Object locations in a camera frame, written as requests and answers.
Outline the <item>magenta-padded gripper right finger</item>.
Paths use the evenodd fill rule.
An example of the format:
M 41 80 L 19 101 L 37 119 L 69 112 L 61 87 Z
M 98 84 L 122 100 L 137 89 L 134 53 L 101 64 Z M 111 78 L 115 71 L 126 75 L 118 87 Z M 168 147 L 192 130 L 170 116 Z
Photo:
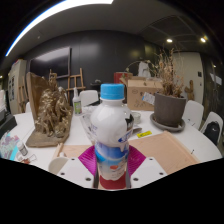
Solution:
M 133 146 L 129 146 L 126 184 L 128 188 L 140 188 L 167 175 L 154 157 L 146 157 Z

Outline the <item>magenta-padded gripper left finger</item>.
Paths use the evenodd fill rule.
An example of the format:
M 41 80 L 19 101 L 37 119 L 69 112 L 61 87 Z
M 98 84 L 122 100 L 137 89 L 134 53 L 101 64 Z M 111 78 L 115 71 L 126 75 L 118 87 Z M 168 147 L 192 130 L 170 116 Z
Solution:
M 84 188 L 98 187 L 99 176 L 93 146 L 85 148 L 77 156 L 61 151 L 59 158 L 64 159 L 65 163 L 57 171 L 57 176 Z

